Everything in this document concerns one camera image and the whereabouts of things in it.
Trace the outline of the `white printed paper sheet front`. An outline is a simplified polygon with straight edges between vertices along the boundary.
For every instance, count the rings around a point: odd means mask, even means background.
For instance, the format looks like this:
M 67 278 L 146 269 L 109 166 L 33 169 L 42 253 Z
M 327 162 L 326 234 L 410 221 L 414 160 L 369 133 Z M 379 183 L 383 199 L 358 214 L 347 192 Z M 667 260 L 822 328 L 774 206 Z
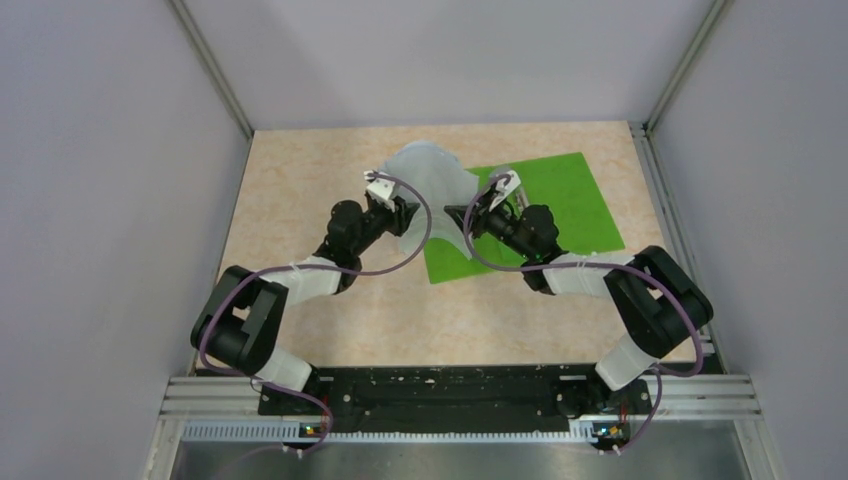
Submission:
M 426 229 L 427 219 L 423 209 L 412 216 L 410 226 L 398 240 L 403 253 L 413 253 L 426 237 L 445 240 L 465 258 L 471 257 L 462 227 L 444 208 L 467 206 L 478 191 L 478 176 L 466 171 L 453 153 L 424 140 L 405 145 L 387 159 L 379 171 L 411 185 L 424 198 L 432 213 L 433 225 L 430 230 Z

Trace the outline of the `chrome folder clip mechanism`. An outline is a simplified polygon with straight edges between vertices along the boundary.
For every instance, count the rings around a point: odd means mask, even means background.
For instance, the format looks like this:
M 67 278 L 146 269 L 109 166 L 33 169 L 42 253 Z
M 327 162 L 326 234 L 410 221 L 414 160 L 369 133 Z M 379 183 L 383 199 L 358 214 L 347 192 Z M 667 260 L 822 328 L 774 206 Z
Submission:
M 526 191 L 523 187 L 519 187 L 514 192 L 514 197 L 515 197 L 514 203 L 515 203 L 519 212 L 523 212 L 530 205 Z

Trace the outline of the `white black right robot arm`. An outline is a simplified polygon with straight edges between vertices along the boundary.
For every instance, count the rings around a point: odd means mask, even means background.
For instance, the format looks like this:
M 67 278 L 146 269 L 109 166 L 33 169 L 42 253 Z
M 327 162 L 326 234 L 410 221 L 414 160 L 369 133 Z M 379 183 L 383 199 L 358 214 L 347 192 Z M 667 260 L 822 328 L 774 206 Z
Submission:
M 450 205 L 445 213 L 467 239 L 488 234 L 523 258 L 517 271 L 531 290 L 546 295 L 587 295 L 611 301 L 625 333 L 587 376 L 586 398 L 612 412 L 643 372 L 714 317 L 710 300 L 662 247 L 635 255 L 579 255 L 558 243 L 559 230 L 546 205 L 515 213 L 501 203 Z

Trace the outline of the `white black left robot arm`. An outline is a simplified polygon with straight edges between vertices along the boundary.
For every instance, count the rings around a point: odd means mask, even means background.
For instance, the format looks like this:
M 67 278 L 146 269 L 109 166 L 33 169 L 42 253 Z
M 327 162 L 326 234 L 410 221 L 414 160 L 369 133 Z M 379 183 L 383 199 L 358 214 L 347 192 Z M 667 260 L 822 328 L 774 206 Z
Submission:
M 336 203 L 322 243 L 307 259 L 258 272 L 238 265 L 225 269 L 193 326 L 191 346 L 201 361 L 219 361 L 220 373 L 262 381 L 266 392 L 282 396 L 297 413 L 323 409 L 316 367 L 277 344 L 284 312 L 349 289 L 365 273 L 362 254 L 386 233 L 407 233 L 416 214 L 432 226 L 427 204 L 401 197 L 388 205 L 373 199 L 365 206 Z

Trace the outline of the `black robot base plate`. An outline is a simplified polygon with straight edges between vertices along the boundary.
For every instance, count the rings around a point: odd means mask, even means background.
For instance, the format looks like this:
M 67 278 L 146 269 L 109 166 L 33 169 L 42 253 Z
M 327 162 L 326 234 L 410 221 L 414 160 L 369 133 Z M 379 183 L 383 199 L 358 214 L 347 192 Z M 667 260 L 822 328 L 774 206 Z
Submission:
M 255 386 L 261 416 L 334 416 L 335 433 L 564 433 L 591 415 L 632 420 L 655 400 L 642 377 L 610 390 L 588 364 L 321 367 L 306 397 Z

